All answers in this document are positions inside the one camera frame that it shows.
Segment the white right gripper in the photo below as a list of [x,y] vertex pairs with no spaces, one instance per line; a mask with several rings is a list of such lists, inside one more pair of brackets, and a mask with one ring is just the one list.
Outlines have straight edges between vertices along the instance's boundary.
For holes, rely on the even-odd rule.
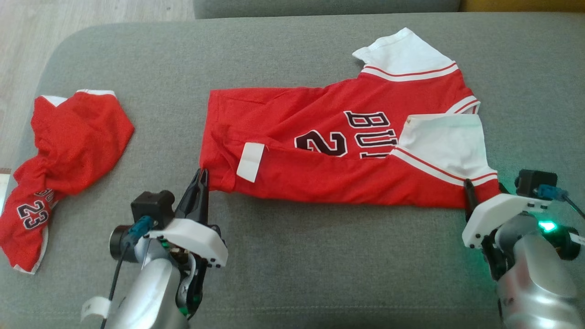
[[525,235],[538,233],[535,213],[547,211],[551,201],[511,195],[499,182],[502,194],[480,203],[473,182],[463,183],[466,227],[464,246],[480,249],[492,279],[499,280],[514,265],[513,248]]

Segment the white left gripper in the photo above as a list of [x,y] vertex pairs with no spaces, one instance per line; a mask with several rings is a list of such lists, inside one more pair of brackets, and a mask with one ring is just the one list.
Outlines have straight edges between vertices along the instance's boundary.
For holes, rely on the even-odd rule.
[[[197,223],[200,192],[201,223]],[[194,317],[203,301],[207,270],[225,267],[229,255],[219,227],[207,225],[208,204],[209,173],[197,170],[176,206],[176,218],[166,228],[148,232],[148,239],[158,241],[176,263],[181,279],[174,296],[178,310],[187,319]]]

